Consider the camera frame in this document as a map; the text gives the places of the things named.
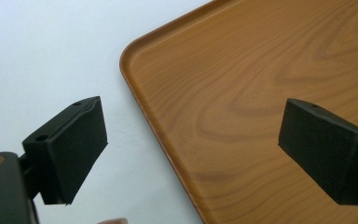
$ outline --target white table surface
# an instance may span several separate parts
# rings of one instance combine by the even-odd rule
[[[109,145],[71,205],[34,199],[41,223],[201,223],[119,70],[126,46],[207,0],[0,0],[0,151],[100,95]]]

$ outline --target wood grain pattern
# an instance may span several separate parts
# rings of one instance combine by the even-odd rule
[[[213,1],[120,66],[205,223],[358,223],[277,146],[288,97],[358,125],[358,0]]]

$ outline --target tray rim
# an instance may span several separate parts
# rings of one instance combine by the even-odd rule
[[[201,207],[209,207],[209,206],[205,201],[203,201],[203,199],[198,198],[196,200],[196,198],[191,193],[191,191],[199,191],[197,185],[195,185],[191,181],[186,181],[186,179],[183,177],[183,174],[180,172],[181,168],[175,165],[175,162],[172,160],[169,154],[170,152],[164,146],[164,145],[168,145],[169,143],[167,143],[167,141],[164,141],[158,136],[158,128],[156,128],[156,126],[158,125],[156,123],[153,123],[153,120],[155,120],[153,118],[153,115],[147,114],[147,107],[148,107],[147,102],[140,99],[141,97],[138,95],[138,93],[135,90],[136,87],[134,87],[133,85],[134,82],[131,81],[130,76],[126,75],[126,74],[130,74],[127,73],[126,64],[131,60],[131,56],[137,49],[140,49],[142,46],[147,45],[148,42],[155,40],[155,38],[162,35],[166,35],[168,32],[177,30],[178,28],[186,25],[186,23],[190,21],[202,18],[205,16],[205,13],[211,13],[217,8],[220,8],[228,4],[233,4],[237,1],[239,0],[223,0],[223,1],[212,0],[211,2],[206,3],[203,6],[197,7],[194,10],[187,12],[183,16],[180,16],[177,19],[174,19],[173,21],[163,24],[159,28],[154,29],[151,32],[146,33],[145,35],[142,35],[136,38],[135,40],[133,40],[132,42],[130,42],[130,44],[123,50],[119,62],[120,72],[124,77],[128,87],[130,88],[133,98],[135,99],[137,105],[140,107],[142,114],[144,115],[149,127],[153,131],[153,134],[155,135],[156,139],[158,140],[158,143],[162,148],[162,151],[164,152],[166,158],[170,162],[170,165],[175,171],[176,176],[179,178],[180,183],[182,184],[187,194],[187,197],[189,197],[191,203],[193,204],[194,208],[196,209],[203,223],[216,222],[217,219],[214,217],[213,213],[208,213],[208,215],[206,215],[204,212],[200,210]]]

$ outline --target wooden tray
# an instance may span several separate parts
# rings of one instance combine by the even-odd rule
[[[205,223],[358,223],[277,146],[288,97],[358,125],[358,0],[213,1],[120,66]]]

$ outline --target white background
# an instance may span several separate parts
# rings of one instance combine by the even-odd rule
[[[207,0],[0,0],[0,151],[71,103],[102,97],[109,145],[72,205],[34,201],[41,223],[201,223],[120,70],[131,41]]]

